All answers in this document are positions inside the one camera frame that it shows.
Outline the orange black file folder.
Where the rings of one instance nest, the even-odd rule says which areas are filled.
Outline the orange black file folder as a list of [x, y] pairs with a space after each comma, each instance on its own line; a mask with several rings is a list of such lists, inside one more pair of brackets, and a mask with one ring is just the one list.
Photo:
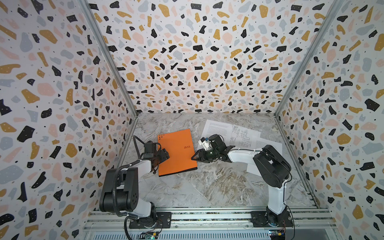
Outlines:
[[160, 177], [198, 169], [197, 162], [191, 160], [195, 150], [189, 129], [158, 135], [158, 142], [170, 156], [169, 159], [159, 165]]

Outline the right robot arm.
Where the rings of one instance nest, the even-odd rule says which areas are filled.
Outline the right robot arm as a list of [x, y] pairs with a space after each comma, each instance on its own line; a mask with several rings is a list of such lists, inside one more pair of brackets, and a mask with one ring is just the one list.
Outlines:
[[226, 145], [218, 134], [201, 138], [202, 147], [191, 157], [201, 163], [222, 161], [247, 164], [247, 172], [260, 176], [269, 188], [267, 211], [274, 216], [286, 210], [285, 184], [290, 180], [292, 167], [273, 145], [261, 142], [256, 149]]

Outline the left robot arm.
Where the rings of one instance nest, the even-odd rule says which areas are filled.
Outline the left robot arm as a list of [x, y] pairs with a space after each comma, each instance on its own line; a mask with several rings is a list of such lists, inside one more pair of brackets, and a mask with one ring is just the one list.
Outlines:
[[137, 151], [138, 160], [107, 171], [99, 204], [101, 212], [137, 221], [157, 220], [155, 205], [139, 197], [139, 180], [155, 174], [170, 156], [160, 143], [148, 141], [143, 145], [144, 152]]

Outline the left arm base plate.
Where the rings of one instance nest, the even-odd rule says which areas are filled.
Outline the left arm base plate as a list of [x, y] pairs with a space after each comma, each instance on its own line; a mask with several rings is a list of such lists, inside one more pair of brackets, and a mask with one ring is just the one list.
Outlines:
[[169, 229], [171, 227], [171, 212], [156, 212], [149, 217], [132, 220], [129, 229]]

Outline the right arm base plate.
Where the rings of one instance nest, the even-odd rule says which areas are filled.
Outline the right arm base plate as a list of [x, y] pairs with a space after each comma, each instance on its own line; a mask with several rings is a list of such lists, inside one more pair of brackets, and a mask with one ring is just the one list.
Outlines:
[[293, 218], [287, 209], [279, 215], [267, 209], [266, 211], [252, 211], [251, 223], [255, 228], [268, 228], [268, 227], [293, 227]]

